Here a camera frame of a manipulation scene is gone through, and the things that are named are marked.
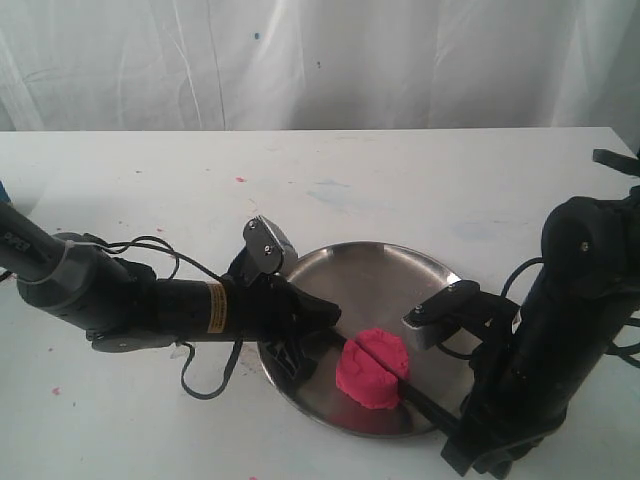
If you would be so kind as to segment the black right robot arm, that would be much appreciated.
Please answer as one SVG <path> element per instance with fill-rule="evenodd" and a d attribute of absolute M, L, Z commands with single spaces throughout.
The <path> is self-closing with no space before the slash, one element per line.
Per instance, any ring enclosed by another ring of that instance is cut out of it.
<path fill-rule="evenodd" d="M 639 189 L 620 200 L 576 196 L 552 210 L 541 235 L 541 269 L 513 312 L 493 301 L 486 337 L 443 459 L 460 475 L 505 478 L 564 423 L 568 405 L 639 308 Z"/>

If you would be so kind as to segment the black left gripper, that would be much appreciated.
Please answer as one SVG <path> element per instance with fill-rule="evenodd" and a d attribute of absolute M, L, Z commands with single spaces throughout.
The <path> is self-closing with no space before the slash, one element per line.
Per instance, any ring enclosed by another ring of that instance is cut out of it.
<path fill-rule="evenodd" d="M 280 275 L 260 275 L 251 285 L 225 274 L 226 323 L 223 342 L 270 340 L 281 335 L 292 312 L 297 337 L 259 343 L 263 366 L 275 384 L 302 384 L 318 367 L 315 340 L 308 336 L 334 327 L 340 307 L 290 284 Z"/>

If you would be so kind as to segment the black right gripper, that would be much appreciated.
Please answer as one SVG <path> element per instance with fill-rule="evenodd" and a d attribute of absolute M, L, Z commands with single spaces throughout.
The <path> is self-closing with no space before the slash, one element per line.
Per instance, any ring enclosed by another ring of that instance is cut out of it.
<path fill-rule="evenodd" d="M 460 475 L 500 474 L 566 418 L 575 394 L 575 352 L 566 344 L 482 344 L 474 385 L 441 457 Z"/>

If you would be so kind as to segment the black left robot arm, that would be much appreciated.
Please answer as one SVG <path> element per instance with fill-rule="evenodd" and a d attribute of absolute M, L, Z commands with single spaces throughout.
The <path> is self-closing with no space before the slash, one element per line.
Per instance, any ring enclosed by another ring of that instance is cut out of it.
<path fill-rule="evenodd" d="M 90 234 L 46 233 L 8 204 L 1 207 L 1 267 L 28 305 L 72 324 L 103 353 L 228 342 L 230 377 L 245 342 L 262 343 L 293 380 L 316 367 L 305 337 L 334 327 L 340 308 L 291 284 L 298 256 L 279 227 L 249 220 L 244 247 L 223 275 L 160 278 L 124 258 L 128 244 Z"/>

